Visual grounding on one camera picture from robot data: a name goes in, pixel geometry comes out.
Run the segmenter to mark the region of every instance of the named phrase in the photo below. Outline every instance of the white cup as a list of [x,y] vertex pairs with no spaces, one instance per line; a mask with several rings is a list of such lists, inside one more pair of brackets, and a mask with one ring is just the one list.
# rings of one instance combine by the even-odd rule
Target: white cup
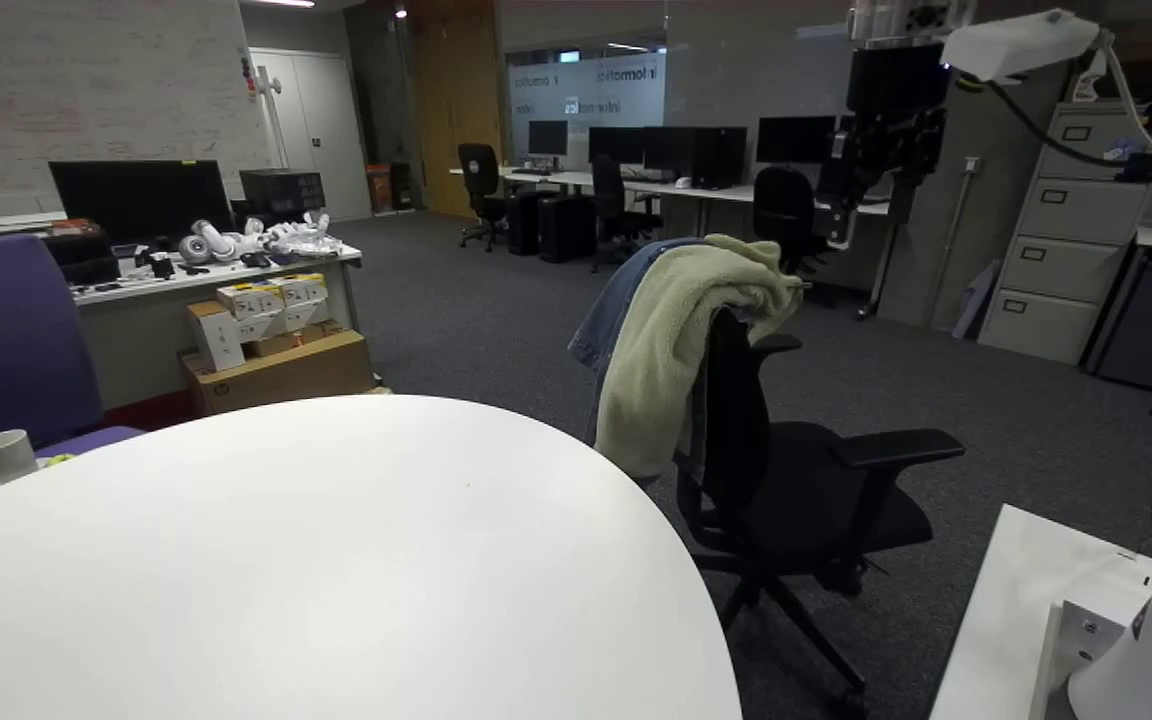
[[0,484],[34,473],[30,445],[22,428],[0,431]]

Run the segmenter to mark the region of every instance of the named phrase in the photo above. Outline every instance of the gray carpet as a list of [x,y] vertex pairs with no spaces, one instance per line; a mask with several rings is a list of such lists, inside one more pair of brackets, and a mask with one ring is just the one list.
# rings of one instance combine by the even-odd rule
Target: gray carpet
[[[360,325],[377,367],[394,394],[483,399],[586,442],[595,381],[564,344],[608,276],[456,247],[459,227],[405,215],[341,232],[366,253]],[[967,445],[964,460],[904,482],[935,524],[933,543],[877,557],[858,602],[797,585],[865,669],[870,716],[926,716],[998,503],[1152,551],[1149,394],[904,325],[856,325],[846,307],[808,304],[797,335],[805,348],[765,374],[774,420],[938,425]],[[673,516],[668,482],[653,495]],[[737,623],[732,657],[747,720],[828,716],[834,676],[766,606]]]

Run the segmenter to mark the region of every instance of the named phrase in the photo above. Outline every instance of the filing cabinet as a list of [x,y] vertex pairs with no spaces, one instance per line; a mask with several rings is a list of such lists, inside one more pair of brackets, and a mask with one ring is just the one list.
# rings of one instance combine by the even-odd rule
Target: filing cabinet
[[[1116,105],[1059,105],[1049,133],[1092,157],[1135,150],[1132,123]],[[1149,184],[1118,184],[1112,167],[1043,150],[981,344],[1074,365],[1132,247],[1143,205]]]

